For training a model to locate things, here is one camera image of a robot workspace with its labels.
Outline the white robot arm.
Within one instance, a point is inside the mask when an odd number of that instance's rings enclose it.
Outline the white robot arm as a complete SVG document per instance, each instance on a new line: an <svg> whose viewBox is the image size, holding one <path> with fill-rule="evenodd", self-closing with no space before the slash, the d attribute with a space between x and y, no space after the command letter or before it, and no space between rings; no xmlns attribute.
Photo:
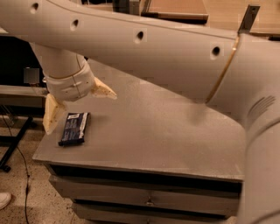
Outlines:
<svg viewBox="0 0 280 224"><path fill-rule="evenodd" d="M280 224L277 43L70 0L0 0L0 26L30 43L54 102L91 93L96 78L88 63L96 60L236 120L247 140L236 224Z"/></svg>

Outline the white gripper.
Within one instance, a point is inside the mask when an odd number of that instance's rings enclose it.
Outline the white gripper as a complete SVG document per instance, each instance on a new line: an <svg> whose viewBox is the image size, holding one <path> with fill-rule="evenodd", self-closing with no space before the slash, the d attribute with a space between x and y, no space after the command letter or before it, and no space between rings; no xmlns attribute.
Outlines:
<svg viewBox="0 0 280 224"><path fill-rule="evenodd" d="M45 77L50 94L45 98L43 126L50 135L56 129L60 119L67 112L63 101L74 102L86 96L90 91L94 97L117 99L117 94L105 83L94 77L89 64L85 62L81 70L66 78Z"/></svg>

